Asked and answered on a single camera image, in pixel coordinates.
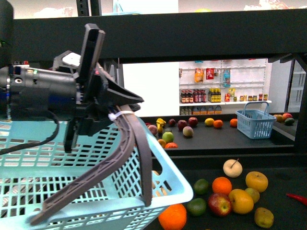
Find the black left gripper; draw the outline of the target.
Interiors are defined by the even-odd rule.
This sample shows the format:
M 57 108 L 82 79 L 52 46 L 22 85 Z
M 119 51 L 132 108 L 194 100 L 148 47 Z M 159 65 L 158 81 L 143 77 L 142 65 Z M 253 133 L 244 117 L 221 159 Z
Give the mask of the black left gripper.
M 95 78 L 96 68 L 99 67 L 99 57 L 105 32 L 94 23 L 85 25 L 81 54 L 66 51 L 53 60 L 53 70 L 65 70 L 72 74 L 76 82 L 76 108 L 73 118 L 68 121 L 64 149 L 70 153 L 76 146 L 84 120 L 95 110 L 95 99 L 99 92 L 99 79 Z M 143 103 L 144 99 L 107 78 L 108 87 L 105 98 L 110 105 L 126 105 Z

